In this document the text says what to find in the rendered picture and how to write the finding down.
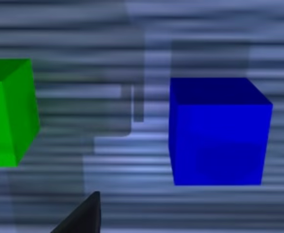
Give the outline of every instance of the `green block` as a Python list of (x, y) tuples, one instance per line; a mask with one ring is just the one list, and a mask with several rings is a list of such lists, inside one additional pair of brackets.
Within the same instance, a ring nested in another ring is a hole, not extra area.
[(17, 166), (39, 128), (30, 59), (0, 59), (0, 167)]

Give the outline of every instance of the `blue cube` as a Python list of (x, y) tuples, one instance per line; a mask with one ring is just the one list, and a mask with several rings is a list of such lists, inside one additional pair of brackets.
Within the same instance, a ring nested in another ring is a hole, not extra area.
[(272, 103), (247, 78), (171, 78), (175, 185), (260, 185)]

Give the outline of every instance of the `green box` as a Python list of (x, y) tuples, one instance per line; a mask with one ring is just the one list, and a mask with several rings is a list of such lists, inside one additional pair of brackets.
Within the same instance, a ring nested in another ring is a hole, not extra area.
[(0, 167), (17, 166), (39, 129), (30, 59), (0, 59)]

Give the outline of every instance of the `block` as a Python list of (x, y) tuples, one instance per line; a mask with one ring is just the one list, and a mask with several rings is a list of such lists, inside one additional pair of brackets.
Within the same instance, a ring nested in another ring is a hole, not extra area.
[(273, 104), (247, 78), (171, 78), (175, 185), (260, 185)]
[(0, 59), (0, 167), (17, 166), (38, 132), (30, 59)]

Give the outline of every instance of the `striped surface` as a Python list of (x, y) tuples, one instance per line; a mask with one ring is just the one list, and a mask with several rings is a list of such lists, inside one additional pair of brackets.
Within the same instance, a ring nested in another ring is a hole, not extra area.
[[(284, 0), (30, 2), (0, 1), (0, 57), (32, 58), (42, 123), (0, 169), (0, 232), (50, 231), (95, 190), (103, 228), (284, 230)], [(173, 186), (171, 75), (247, 76), (274, 103), (263, 186)]]

